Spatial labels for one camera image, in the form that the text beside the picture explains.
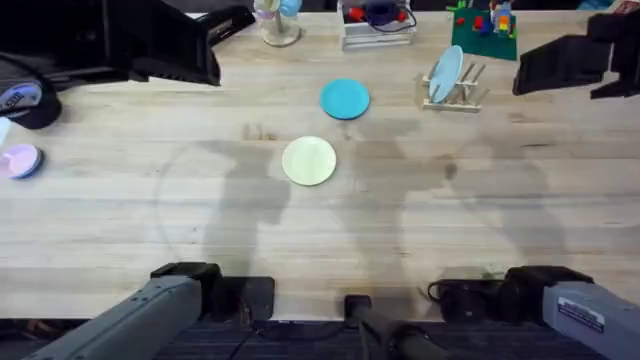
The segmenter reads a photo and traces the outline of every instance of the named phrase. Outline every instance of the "white container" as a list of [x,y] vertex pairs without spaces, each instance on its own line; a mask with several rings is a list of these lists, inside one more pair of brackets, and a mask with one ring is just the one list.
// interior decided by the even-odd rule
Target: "white container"
[[[410,0],[405,1],[404,7],[411,11]],[[366,22],[361,23],[345,23],[344,16],[349,12],[349,9],[353,6],[366,3],[363,1],[354,0],[339,0],[337,6],[338,17],[340,23],[343,25],[344,32],[340,36],[340,44],[342,50],[356,50],[363,48],[375,48],[384,46],[397,46],[397,45],[411,45],[413,43],[413,37],[416,33],[417,26],[409,29],[404,29],[395,33],[383,33],[377,31]],[[407,22],[394,21],[385,26],[381,26],[384,30],[395,30],[404,26],[407,26],[408,21],[413,21],[411,17],[407,19]]]

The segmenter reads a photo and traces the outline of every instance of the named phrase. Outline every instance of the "red toy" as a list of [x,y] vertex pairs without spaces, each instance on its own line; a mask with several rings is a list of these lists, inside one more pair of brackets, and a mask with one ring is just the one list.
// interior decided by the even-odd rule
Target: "red toy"
[[473,22],[473,29],[474,30],[480,30],[482,29],[482,22],[484,20],[482,19],[482,16],[476,16],[475,21]]
[[364,21],[364,10],[361,8],[349,9],[349,17],[354,21]]
[[398,22],[407,21],[407,14],[404,11],[398,11],[398,17],[396,18]]

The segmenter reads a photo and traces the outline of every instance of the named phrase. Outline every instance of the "tape roll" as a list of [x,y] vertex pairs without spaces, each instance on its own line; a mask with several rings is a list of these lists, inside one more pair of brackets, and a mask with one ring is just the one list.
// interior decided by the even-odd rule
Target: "tape roll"
[[12,86],[0,95],[0,110],[33,107],[5,115],[12,122],[30,130],[51,125],[62,112],[62,104],[55,90],[45,90],[37,81]]

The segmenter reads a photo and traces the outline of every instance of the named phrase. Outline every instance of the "gray robot arm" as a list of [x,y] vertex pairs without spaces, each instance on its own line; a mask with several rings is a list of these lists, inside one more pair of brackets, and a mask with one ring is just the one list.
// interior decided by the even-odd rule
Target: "gray robot arm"
[[204,313],[220,277],[217,265],[169,264],[115,307],[24,359],[151,359]]
[[587,282],[546,287],[544,322],[611,360],[640,358],[640,308]]

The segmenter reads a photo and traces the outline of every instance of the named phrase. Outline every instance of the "yellow object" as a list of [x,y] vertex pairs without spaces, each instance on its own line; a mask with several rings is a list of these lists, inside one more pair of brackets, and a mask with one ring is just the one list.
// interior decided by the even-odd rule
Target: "yellow object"
[[509,30],[509,18],[506,16],[500,16],[498,19],[498,30]]

